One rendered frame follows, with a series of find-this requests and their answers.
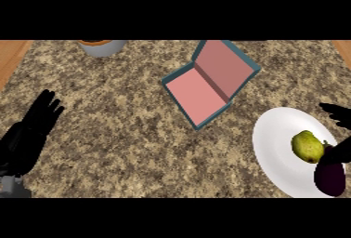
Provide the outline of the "dark purple eggplant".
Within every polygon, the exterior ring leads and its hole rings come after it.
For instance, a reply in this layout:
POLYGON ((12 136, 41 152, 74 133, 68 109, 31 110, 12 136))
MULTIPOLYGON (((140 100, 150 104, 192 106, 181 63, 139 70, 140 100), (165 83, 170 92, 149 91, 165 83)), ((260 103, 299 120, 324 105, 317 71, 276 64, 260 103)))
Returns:
POLYGON ((323 142, 323 157, 314 170, 314 183, 319 190, 329 196, 338 197, 345 190, 345 174, 342 163, 324 156, 332 152, 333 146, 323 142))

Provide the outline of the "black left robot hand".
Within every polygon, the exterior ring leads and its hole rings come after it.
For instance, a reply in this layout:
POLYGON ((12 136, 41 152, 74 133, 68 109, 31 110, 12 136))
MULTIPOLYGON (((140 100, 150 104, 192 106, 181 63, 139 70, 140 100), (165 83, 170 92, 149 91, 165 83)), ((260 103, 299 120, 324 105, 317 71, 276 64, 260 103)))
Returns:
POLYGON ((65 109, 55 92, 41 92, 21 122, 16 122, 0 138, 0 177, 21 177, 32 170, 47 135, 65 109))

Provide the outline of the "white plate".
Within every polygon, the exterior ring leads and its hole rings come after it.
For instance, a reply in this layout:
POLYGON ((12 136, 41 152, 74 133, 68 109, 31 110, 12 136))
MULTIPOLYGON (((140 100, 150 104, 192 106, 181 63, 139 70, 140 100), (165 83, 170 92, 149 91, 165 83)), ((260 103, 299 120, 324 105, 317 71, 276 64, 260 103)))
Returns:
POLYGON ((320 142, 335 147, 333 135, 320 121, 305 112, 279 107, 260 117, 252 133, 252 144, 263 171, 279 189, 292 197, 333 197, 326 195, 314 183, 317 164, 307 163, 292 152, 293 136, 308 130, 320 142))

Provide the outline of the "grey cup with orange rim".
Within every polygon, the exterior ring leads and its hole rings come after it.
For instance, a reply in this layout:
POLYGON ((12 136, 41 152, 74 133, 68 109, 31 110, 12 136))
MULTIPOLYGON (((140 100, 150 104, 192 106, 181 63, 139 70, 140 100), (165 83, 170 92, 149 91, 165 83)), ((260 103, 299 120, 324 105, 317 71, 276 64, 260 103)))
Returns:
POLYGON ((97 58, 109 57, 112 54, 118 53, 122 50, 125 43, 125 40, 78 41, 87 54, 97 58))

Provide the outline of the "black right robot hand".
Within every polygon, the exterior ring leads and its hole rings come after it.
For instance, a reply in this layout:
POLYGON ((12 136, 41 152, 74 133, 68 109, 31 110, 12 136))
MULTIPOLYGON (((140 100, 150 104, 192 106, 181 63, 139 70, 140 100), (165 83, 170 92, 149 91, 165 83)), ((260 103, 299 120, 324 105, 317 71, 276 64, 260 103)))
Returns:
MULTIPOLYGON (((336 126, 351 131, 351 109, 335 104, 320 103, 322 109, 330 113, 329 117, 338 121, 336 126)), ((326 165, 351 162, 351 136, 330 149, 322 157, 326 165)))

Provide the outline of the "yellow-green pear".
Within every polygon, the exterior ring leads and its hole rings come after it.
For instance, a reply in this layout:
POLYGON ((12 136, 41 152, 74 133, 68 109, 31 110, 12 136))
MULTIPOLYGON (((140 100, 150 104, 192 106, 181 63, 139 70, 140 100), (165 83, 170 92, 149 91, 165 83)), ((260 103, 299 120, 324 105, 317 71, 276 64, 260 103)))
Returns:
POLYGON ((304 130, 291 140, 292 152, 310 164, 316 164, 323 156, 323 145, 314 134, 304 130))

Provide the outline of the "teal box with pink inside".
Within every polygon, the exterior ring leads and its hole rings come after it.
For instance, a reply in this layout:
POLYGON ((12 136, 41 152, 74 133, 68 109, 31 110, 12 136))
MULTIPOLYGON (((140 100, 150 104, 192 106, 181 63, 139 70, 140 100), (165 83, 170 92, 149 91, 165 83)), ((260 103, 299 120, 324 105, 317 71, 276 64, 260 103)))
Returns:
POLYGON ((232 105, 261 66, 229 40, 202 40, 190 63, 162 85, 193 128, 199 130, 232 105))

